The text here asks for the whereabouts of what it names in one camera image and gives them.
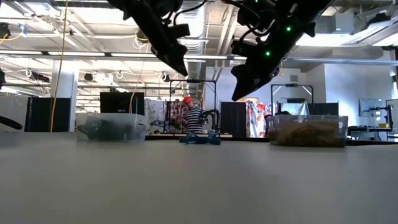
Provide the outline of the red patterned cloth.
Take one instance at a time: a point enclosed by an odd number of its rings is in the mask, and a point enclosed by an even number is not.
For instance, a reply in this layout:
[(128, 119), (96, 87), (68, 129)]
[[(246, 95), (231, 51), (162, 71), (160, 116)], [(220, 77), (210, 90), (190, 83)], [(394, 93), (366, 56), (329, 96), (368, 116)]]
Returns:
[(187, 104), (176, 100), (170, 103), (170, 118), (176, 121), (181, 120), (183, 113), (187, 110)]

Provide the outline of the teal rubber band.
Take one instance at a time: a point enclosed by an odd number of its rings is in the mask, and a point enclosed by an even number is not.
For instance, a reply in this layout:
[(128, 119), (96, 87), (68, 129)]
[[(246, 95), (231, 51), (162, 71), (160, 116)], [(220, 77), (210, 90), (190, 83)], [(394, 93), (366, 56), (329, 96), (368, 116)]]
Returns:
[(217, 138), (217, 135), (214, 131), (210, 131), (207, 136), (199, 136), (198, 134), (189, 133), (184, 137), (179, 138), (178, 141), (179, 143), (185, 144), (221, 144), (221, 139)]

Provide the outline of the colourful patterned cloth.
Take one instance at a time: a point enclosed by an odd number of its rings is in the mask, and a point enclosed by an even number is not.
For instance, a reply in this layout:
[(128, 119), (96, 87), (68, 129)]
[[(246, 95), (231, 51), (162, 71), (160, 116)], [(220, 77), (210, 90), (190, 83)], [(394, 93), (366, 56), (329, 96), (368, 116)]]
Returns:
[(264, 138), (267, 134), (266, 116), (271, 115), (270, 103), (246, 102), (246, 136)]

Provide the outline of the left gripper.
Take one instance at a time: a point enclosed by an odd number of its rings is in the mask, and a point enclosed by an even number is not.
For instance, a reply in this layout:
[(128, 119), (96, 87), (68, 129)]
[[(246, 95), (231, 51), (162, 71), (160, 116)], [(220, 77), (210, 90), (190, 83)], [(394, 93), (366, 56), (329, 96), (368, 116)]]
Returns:
[(169, 29), (149, 29), (146, 36), (152, 44), (153, 52), (161, 61), (181, 75), (188, 75), (183, 61), (186, 47), (171, 36)]

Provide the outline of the black monitor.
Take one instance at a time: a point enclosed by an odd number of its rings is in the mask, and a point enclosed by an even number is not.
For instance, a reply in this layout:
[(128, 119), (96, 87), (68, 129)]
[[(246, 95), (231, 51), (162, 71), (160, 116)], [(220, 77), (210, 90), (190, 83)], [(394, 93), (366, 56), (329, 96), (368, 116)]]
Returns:
[(129, 113), (132, 106), (132, 113), (145, 115), (144, 93), (135, 92), (101, 92), (100, 112), (101, 113)]

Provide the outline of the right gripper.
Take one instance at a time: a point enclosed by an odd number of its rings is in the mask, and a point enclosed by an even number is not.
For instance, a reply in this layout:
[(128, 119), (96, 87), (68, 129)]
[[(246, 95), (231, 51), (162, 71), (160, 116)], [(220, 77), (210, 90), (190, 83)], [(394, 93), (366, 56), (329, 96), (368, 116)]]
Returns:
[(284, 46), (255, 46), (247, 56), (247, 65), (231, 69), (237, 81), (231, 99), (237, 101), (269, 83), (287, 56), (288, 49)]

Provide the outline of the silver air duct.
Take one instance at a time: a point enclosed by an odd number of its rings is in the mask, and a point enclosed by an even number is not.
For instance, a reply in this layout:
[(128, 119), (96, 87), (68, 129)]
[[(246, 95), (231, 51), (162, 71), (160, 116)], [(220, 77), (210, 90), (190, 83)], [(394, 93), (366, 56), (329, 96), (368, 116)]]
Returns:
[[(190, 55), (203, 55), (207, 40), (205, 39), (205, 22), (206, 22), (206, 9), (202, 6), (190, 12), (184, 12), (177, 18), (177, 24), (188, 24), (190, 35), (179, 40), (179, 43), (186, 46), (186, 56)], [(182, 96), (191, 96), (194, 99), (200, 99), (202, 95), (203, 84), (188, 83), (187, 80), (202, 80), (203, 67), (205, 61), (199, 58), (184, 58), (188, 75), (177, 75), (177, 82), (172, 84), (172, 90), (176, 89), (177, 94)]]

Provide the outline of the black screen panel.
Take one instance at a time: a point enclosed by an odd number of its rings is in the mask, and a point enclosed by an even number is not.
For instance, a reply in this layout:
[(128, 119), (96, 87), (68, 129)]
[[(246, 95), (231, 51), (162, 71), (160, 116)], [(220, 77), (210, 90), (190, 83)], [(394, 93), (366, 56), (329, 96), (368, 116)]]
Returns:
[(308, 106), (311, 115), (339, 115), (338, 103), (314, 103)]

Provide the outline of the clear plastic bin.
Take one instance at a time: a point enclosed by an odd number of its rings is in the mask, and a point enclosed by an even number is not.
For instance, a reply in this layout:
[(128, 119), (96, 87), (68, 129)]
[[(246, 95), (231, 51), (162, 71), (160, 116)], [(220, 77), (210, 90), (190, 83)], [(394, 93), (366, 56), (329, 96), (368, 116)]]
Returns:
[(131, 113), (78, 113), (77, 140), (144, 141), (147, 117)]

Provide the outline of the black and white cloth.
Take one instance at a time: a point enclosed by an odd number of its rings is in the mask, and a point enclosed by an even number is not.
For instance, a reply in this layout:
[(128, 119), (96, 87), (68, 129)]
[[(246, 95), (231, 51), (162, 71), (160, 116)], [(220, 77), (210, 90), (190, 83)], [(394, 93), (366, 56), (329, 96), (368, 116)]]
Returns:
[(145, 99), (145, 116), (148, 124), (153, 121), (164, 121), (165, 101)]

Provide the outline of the black aluminium table frame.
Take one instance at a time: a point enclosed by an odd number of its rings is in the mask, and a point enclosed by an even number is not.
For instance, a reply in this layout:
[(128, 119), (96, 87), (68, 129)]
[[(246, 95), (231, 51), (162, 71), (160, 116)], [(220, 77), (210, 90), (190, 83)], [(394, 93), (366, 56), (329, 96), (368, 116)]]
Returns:
[[(153, 134), (147, 135), (146, 141), (154, 141), (154, 140), (179, 140), (180, 138), (185, 137), (185, 134)], [(243, 137), (232, 137), (229, 134), (219, 134), (216, 136), (222, 141), (247, 141), (247, 142), (269, 142), (269, 138), (243, 138)], [(390, 141), (362, 141), (362, 140), (346, 140), (347, 146), (370, 146), (370, 145), (395, 145), (398, 146), (398, 142), (390, 142)]]

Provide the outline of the black curtain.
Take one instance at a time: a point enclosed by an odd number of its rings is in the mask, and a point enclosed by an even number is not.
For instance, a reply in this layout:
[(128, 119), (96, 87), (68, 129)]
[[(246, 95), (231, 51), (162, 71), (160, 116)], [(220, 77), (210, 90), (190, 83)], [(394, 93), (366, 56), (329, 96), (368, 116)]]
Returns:
[(246, 137), (246, 104), (236, 102), (221, 103), (221, 133), (234, 138)]

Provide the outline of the grey mesh basket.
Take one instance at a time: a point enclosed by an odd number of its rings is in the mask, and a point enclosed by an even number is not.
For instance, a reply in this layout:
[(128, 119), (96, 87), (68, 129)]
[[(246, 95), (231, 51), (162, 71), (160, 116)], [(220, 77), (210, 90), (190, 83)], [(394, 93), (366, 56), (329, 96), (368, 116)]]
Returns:
[[(338, 122), (340, 134), (345, 139), (348, 132), (348, 117), (347, 116), (334, 116), (334, 115), (275, 115), (268, 117), (267, 121), (267, 134), (268, 128), (278, 126), (298, 126), (302, 128), (303, 124), (309, 121), (331, 121)], [(303, 146), (301, 143), (295, 147), (314, 147), (314, 146)]]

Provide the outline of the long ceiling light bar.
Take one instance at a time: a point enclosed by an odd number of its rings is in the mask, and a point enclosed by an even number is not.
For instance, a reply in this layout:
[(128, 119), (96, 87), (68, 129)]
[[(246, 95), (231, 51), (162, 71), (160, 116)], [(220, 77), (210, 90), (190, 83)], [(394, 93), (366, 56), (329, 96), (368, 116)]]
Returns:
[[(72, 58), (155, 58), (149, 53), (112, 53), (112, 52), (61, 52), (61, 51), (34, 51), (34, 50), (0, 50), (0, 55), (32, 55), (35, 57), (61, 56)], [(246, 60), (246, 57), (234, 55), (184, 55), (189, 60)]]

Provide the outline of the black partition panel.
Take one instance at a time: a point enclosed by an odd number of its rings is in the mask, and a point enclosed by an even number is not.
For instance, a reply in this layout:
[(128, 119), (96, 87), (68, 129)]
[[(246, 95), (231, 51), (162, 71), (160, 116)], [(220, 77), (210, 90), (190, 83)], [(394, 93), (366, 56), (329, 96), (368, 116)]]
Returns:
[[(30, 97), (27, 103), (25, 132), (49, 132), (52, 115), (52, 98)], [(53, 117), (53, 132), (68, 132), (70, 127), (71, 99), (57, 98)]]

